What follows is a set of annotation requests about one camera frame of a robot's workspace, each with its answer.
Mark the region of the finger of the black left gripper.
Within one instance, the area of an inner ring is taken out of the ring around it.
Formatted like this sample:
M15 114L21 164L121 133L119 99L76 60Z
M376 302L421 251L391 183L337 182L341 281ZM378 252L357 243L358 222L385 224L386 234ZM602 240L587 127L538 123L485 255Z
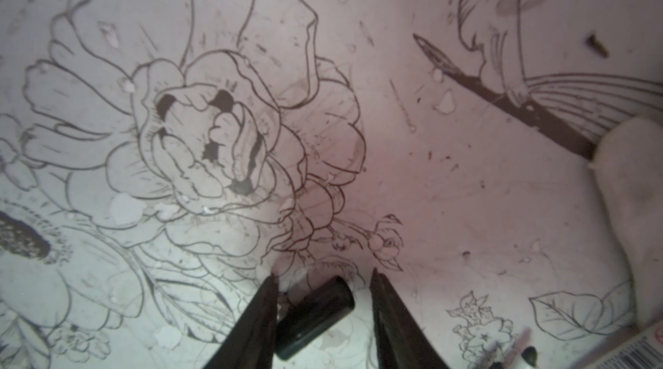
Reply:
M271 369L276 347L278 282L268 276L205 369Z
M378 367L448 369L388 277L374 269L369 289Z

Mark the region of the black pen cap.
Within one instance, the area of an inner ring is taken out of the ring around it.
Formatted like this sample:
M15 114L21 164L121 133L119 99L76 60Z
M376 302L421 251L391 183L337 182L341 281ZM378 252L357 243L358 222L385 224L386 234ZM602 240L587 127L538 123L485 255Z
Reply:
M345 279L332 277L305 296L276 326L276 356L290 360L355 309Z

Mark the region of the white glove on table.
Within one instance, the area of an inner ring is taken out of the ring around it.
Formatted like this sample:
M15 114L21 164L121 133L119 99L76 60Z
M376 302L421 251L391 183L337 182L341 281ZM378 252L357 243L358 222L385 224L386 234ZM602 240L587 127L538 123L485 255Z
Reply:
M590 162L611 228L634 280L638 325L662 319L662 125L621 123Z

